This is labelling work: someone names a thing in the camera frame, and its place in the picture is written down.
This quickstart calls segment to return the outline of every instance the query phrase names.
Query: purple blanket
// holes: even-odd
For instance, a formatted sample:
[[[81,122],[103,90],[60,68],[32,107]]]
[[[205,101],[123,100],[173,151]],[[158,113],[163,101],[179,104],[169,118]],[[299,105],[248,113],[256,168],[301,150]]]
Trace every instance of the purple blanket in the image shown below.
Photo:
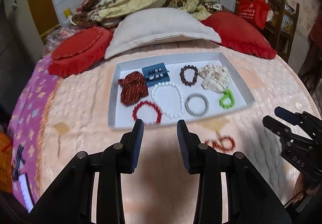
[[[13,144],[11,163],[15,164],[18,146],[22,145],[24,147],[22,159],[25,160],[25,163],[20,163],[19,170],[20,173],[27,173],[35,203],[40,196],[35,179],[38,154],[37,139],[41,123],[45,123],[46,120],[45,106],[49,97],[53,98],[52,92],[58,81],[58,76],[48,74],[50,63],[51,58],[48,55],[36,64],[33,75],[19,97],[8,127],[8,136]],[[12,192],[25,206],[18,181],[12,182]]]

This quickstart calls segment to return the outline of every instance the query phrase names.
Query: red pillow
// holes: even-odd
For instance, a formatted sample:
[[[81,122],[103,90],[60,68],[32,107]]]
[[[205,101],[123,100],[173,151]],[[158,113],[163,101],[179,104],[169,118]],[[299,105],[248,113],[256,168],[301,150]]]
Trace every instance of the red pillow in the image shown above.
[[[229,12],[219,11],[200,21],[213,28],[222,39],[221,45],[241,53],[273,59],[276,51],[266,38],[246,20]]]
[[[60,44],[52,54],[49,74],[67,77],[86,71],[101,60],[113,33],[101,27],[82,30]]]

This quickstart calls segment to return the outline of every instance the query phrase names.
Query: bed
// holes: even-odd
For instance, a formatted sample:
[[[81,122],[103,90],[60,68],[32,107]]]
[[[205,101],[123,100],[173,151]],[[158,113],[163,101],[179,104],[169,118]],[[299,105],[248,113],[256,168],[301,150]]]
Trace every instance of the bed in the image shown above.
[[[229,59],[256,102],[244,111],[189,123],[189,130],[198,134],[201,141],[214,137],[217,132],[231,136],[236,147],[229,153],[245,153],[279,199],[283,203],[289,200],[298,171],[281,158],[278,137],[263,127],[262,118],[275,117],[276,106],[292,112],[305,110],[320,117],[309,93],[279,56],[265,60],[207,40],[192,40],[135,48],[65,79],[46,72],[49,56],[38,62],[19,98],[8,130],[13,138],[13,160],[19,144],[25,147],[22,153],[25,164],[20,171],[28,174],[34,201],[78,151],[101,152],[126,132],[107,126],[109,92],[117,63],[155,55],[209,51],[222,52]],[[304,134],[300,128],[289,126],[294,133]],[[183,167],[175,126],[163,127],[162,131],[145,128],[138,167],[134,174],[122,175],[122,190],[128,223],[192,221],[198,176],[190,176]],[[18,182],[13,182],[13,194],[24,205]],[[92,221],[95,221],[95,206],[94,201]],[[225,182],[223,221],[227,221]]]

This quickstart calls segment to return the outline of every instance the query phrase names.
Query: human hand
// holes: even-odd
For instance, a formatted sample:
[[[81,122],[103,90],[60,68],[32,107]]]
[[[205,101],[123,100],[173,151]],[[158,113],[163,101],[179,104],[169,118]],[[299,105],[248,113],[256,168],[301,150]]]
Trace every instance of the human hand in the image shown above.
[[[316,192],[318,191],[320,185],[318,185],[316,188],[310,190],[307,189],[305,192],[308,195],[315,195]],[[295,196],[296,194],[298,194],[300,191],[304,191],[304,175],[302,173],[300,173],[297,177],[296,183],[295,183],[295,187],[293,189],[293,193],[292,196]],[[298,196],[296,196],[293,199],[293,203],[296,203],[297,201],[303,199],[304,196],[304,192],[301,192]]]

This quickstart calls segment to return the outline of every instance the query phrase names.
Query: white tray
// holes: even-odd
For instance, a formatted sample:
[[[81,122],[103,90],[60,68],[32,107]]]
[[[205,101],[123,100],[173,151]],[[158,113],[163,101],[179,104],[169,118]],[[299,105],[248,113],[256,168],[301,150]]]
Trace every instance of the white tray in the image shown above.
[[[229,62],[229,60],[221,52],[203,52],[203,53],[181,53],[181,54],[170,54],[162,56],[154,56],[136,60],[130,60],[125,62],[120,62],[115,68],[113,75],[110,99],[109,99],[109,109],[108,109],[108,126],[112,128],[132,128],[135,121],[132,118],[132,111],[137,105],[125,106],[120,102],[120,95],[122,87],[118,85],[118,79],[125,78],[131,72],[139,71],[142,73],[142,68],[151,66],[158,63],[164,63],[167,70],[170,72],[170,81],[179,85],[181,87],[184,100],[191,93],[201,93],[206,96],[209,102],[209,110],[202,117],[193,117],[190,115],[186,109],[185,113],[180,118],[170,119],[165,115],[162,116],[162,125],[176,124],[179,119],[184,119],[186,122],[196,121],[204,118],[210,118],[215,116],[220,116],[235,112],[238,110],[250,107],[255,101],[251,91],[247,87],[246,83],[239,75],[237,70]],[[180,80],[180,70],[185,65],[194,65],[198,69],[212,63],[214,65],[224,65],[228,68],[229,74],[233,80],[233,83],[229,85],[229,89],[232,91],[235,98],[235,106],[231,109],[224,110],[219,106],[218,100],[223,96],[222,93],[216,93],[211,90],[204,90],[201,86],[203,78],[198,76],[197,83],[191,87],[185,86]],[[187,81],[192,81],[194,71],[185,71],[185,77]],[[149,87],[149,95],[145,98],[140,99],[140,101],[151,99],[151,90],[153,87]],[[170,113],[177,114],[180,111],[180,101],[179,95],[176,90],[171,87],[159,88],[156,91],[156,98],[162,106],[164,106]],[[204,109],[204,102],[199,98],[193,98],[189,102],[189,107],[195,112],[200,112]],[[153,123],[157,118],[157,114],[153,108],[145,105],[139,109],[137,112],[137,117],[141,118],[145,123]]]

